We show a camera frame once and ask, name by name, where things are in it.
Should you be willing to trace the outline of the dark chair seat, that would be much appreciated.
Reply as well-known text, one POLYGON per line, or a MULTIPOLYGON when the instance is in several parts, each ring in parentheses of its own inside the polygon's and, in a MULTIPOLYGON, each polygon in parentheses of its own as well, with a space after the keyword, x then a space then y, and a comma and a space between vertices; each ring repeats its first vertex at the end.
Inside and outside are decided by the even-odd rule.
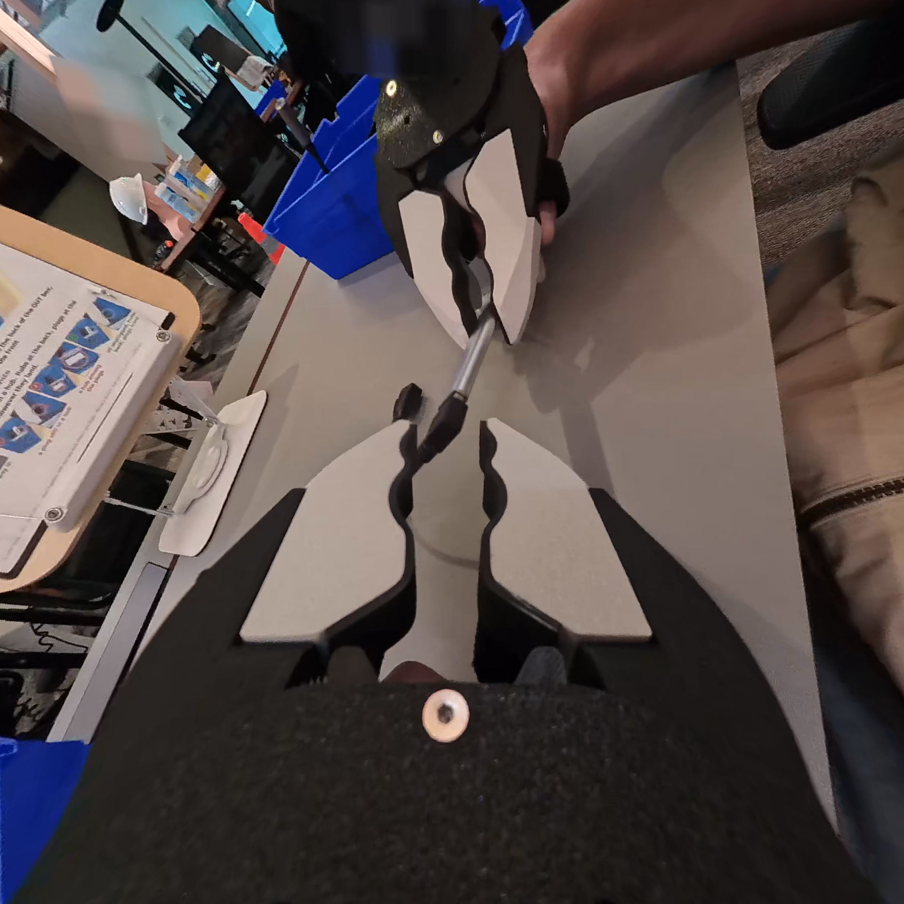
POLYGON ((903 7, 831 32, 765 86, 762 140, 786 150, 903 98, 903 7))

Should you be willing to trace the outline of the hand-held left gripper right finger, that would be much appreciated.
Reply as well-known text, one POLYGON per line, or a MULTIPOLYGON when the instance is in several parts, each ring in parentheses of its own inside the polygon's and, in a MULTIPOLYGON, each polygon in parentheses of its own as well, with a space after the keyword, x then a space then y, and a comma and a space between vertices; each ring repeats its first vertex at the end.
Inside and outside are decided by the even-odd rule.
POLYGON ((566 671, 588 646, 648 644, 653 628, 588 484, 503 421, 481 423, 475 674, 512 684, 540 648, 566 671))

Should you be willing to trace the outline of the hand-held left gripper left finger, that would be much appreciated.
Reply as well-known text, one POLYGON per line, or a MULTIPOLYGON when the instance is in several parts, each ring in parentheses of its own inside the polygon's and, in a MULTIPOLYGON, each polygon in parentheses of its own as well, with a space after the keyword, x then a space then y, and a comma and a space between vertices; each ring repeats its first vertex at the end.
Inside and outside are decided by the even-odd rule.
POLYGON ((290 684, 326 678, 356 648, 373 672, 417 608, 409 518, 417 428, 396 420, 309 482, 241 628, 245 645, 301 650, 290 684))

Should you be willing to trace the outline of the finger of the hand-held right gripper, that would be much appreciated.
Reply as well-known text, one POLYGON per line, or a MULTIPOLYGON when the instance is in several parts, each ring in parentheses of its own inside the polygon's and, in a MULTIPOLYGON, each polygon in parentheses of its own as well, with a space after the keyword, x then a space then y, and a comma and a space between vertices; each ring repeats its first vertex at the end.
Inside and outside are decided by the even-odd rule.
POLYGON ((512 131, 488 140, 464 176, 470 211, 484 230, 492 304, 506 341, 519 344, 533 311, 541 271, 541 224, 525 208, 512 131))
POLYGON ((414 191, 399 204, 412 278, 429 309, 459 346, 477 328, 475 279, 460 251, 464 212, 441 194, 414 191))

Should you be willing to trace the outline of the white hard hat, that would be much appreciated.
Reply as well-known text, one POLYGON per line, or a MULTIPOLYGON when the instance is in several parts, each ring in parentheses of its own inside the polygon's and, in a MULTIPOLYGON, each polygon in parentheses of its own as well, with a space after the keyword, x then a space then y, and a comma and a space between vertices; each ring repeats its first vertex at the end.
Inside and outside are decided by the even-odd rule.
POLYGON ((108 182, 108 191, 117 212, 139 225, 148 222, 148 200, 141 174, 120 176, 108 182))

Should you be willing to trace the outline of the blue white supply boxes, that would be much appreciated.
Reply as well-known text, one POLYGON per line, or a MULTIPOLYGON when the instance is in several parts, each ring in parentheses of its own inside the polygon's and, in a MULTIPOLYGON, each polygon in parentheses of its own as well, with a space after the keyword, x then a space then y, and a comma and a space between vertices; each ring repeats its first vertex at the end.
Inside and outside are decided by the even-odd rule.
POLYGON ((217 186, 211 187, 194 173, 180 155, 157 183, 154 196, 195 225, 213 203, 217 186))

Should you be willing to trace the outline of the orange cone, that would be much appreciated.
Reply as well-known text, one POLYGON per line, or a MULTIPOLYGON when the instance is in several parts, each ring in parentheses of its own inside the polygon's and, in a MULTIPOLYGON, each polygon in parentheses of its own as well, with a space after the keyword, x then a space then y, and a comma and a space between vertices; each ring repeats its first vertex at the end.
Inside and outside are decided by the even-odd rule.
POLYGON ((269 235, 263 226, 259 224, 248 212, 243 211, 239 215, 239 222, 245 232, 254 239, 266 256, 276 266, 281 260, 286 246, 274 236, 269 235))

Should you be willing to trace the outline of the person's right forearm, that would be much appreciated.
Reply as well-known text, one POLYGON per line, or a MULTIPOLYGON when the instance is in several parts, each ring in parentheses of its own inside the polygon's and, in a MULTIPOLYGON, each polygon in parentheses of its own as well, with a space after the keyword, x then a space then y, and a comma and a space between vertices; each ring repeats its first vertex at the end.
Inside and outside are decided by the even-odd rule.
POLYGON ((572 1, 549 17, 560 137, 589 113, 885 12, 881 1, 572 1))

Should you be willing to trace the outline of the printed instruction sheet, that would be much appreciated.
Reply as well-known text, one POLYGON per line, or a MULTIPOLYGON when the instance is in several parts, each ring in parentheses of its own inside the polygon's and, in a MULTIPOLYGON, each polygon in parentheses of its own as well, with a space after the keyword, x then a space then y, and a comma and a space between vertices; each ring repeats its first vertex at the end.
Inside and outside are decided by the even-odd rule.
POLYGON ((161 307, 1 249, 1 571, 86 513, 175 357, 161 307))

